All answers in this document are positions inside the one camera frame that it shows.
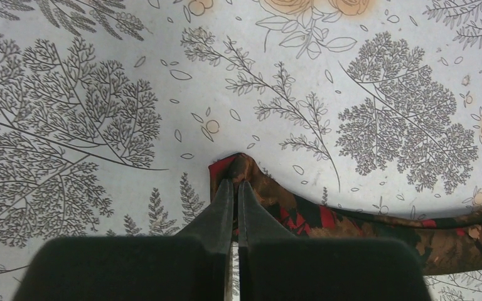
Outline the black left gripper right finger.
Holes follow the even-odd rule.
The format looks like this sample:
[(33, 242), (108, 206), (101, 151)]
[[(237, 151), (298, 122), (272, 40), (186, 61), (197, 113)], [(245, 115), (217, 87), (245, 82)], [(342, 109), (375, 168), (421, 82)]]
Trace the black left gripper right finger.
[(241, 300), (429, 300), (416, 257), (386, 238), (299, 238), (238, 189)]

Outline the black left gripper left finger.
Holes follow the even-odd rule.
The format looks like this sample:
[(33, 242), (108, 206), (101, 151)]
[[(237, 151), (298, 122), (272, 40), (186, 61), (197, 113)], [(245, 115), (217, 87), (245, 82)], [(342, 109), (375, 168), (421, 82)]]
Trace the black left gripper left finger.
[(233, 185), (173, 236), (57, 238), (32, 259), (15, 300), (229, 298)]

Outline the brown red floral tie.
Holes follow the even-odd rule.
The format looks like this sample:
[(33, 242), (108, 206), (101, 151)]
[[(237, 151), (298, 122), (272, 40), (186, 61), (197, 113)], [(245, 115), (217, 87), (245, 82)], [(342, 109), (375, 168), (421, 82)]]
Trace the brown red floral tie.
[(482, 209), (463, 216), (411, 220), (331, 208), (304, 199), (238, 153), (208, 167), (210, 192), (229, 179), (252, 186), (260, 205), (288, 232), (309, 238), (394, 238), (408, 244), (426, 275), (482, 270)]

